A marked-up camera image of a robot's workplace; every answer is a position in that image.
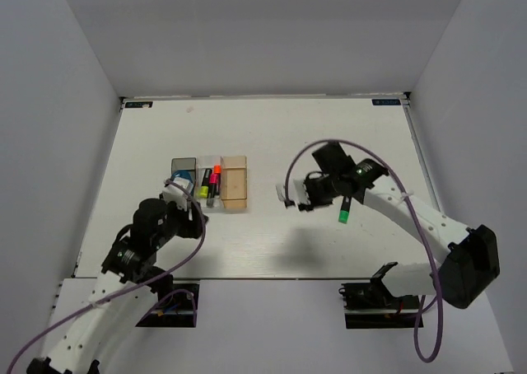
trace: orange marker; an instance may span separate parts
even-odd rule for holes
[[[217,175],[216,195],[220,195],[220,184],[222,183],[222,166],[214,166],[214,173]]]

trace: green marker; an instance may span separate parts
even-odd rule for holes
[[[338,214],[338,222],[346,224],[349,217],[349,209],[352,207],[352,198],[343,197],[343,204],[340,206],[340,213]]]

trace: white table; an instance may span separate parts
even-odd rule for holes
[[[346,226],[339,201],[313,213],[286,210],[275,184],[296,153],[320,138],[347,138],[382,156],[407,189],[430,201],[402,106],[370,99],[207,99],[155,101],[124,109],[78,260],[78,277],[95,277],[117,231],[145,198],[156,197],[173,157],[245,154],[249,209],[213,214],[207,240],[178,278],[364,278],[386,262],[426,262],[424,249],[395,224],[355,203]],[[364,155],[349,151],[356,160]],[[308,154],[297,178],[316,169]],[[175,238],[158,255],[169,268],[196,241]]]
[[[84,306],[94,279],[66,279],[51,322]],[[346,330],[336,280],[201,281],[195,329],[131,329],[104,374],[430,373],[511,371],[483,294],[467,310],[445,306],[442,349],[422,363],[412,330]],[[436,312],[421,331],[428,355]],[[44,353],[67,326],[51,333]]]

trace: marker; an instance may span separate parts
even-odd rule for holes
[[[349,208],[352,207],[352,198],[343,197],[343,204],[340,206],[340,214],[338,215],[338,221],[346,224],[347,218],[349,217]]]
[[[214,166],[214,173],[217,175],[216,195],[220,195],[220,185],[222,184],[222,166]]]
[[[205,199],[208,196],[208,185],[212,175],[212,169],[206,168],[203,174],[203,181],[201,182],[201,188],[199,189],[199,197]]]
[[[208,194],[207,194],[207,206],[209,208],[214,207],[214,195],[217,189],[217,174],[212,174],[208,182]]]

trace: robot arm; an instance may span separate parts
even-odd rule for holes
[[[356,164],[336,142],[322,146],[313,157],[320,171],[293,180],[289,200],[284,186],[277,185],[278,197],[286,207],[295,205],[296,200],[301,211],[312,211],[343,196],[385,215],[420,241],[404,196],[383,166],[371,159]],[[483,225],[473,230],[415,196],[409,199],[440,265],[444,300],[466,308],[500,273],[495,234]],[[371,278],[371,284],[384,302],[406,294],[435,294],[429,267],[421,264],[387,264]]]
[[[174,182],[192,189],[188,180],[176,178]],[[143,200],[133,215],[133,223],[118,233],[102,264],[87,299],[93,309],[72,322],[46,358],[33,359],[27,373],[99,374],[100,364],[110,360],[120,341],[148,308],[172,292],[173,278],[166,275],[148,288],[111,297],[164,273],[154,265],[156,252],[173,236],[199,238],[202,230],[198,210],[194,206],[189,210],[183,192],[173,186],[167,185],[158,199]],[[106,297],[108,302],[97,304]]]

